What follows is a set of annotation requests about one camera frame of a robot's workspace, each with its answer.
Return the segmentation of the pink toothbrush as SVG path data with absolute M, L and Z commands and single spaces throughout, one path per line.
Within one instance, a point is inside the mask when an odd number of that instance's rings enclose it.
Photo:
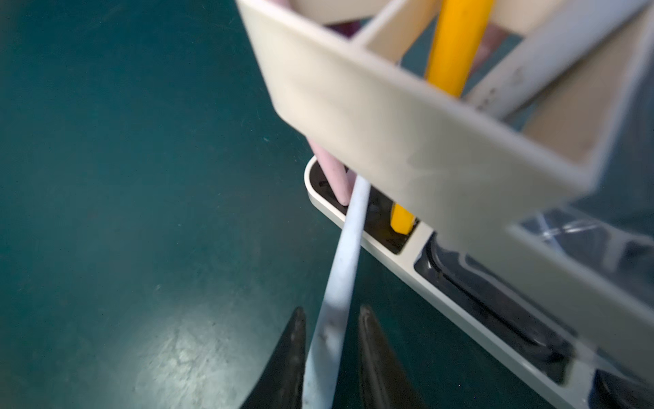
M 337 202 L 342 206 L 348 206 L 354 190 L 354 175 L 348 174 L 344 164 L 318 143 L 308 139 L 308 144 L 323 170 Z

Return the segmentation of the yellow toothbrush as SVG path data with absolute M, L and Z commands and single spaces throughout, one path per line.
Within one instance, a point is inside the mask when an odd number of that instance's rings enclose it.
M 470 72 L 483 64 L 505 39 L 489 27 L 493 0 L 448 0 L 442 3 L 425 80 L 459 98 Z

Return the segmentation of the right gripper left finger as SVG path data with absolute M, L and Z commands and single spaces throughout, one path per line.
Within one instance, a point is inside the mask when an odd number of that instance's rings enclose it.
M 306 314 L 302 307 L 297 307 L 279 337 L 262 375 L 241 408 L 302 407 L 306 338 Z

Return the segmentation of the pale white toothbrush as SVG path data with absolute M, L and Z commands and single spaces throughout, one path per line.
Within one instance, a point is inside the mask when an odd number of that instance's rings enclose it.
M 333 405 L 370 192 L 371 184 L 364 177 L 356 177 L 308 352 L 303 408 Z

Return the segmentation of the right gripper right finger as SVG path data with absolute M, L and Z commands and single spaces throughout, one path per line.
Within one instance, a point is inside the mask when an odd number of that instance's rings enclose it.
M 410 383 L 369 305 L 359 310 L 359 390 L 362 406 L 373 408 L 426 408 Z

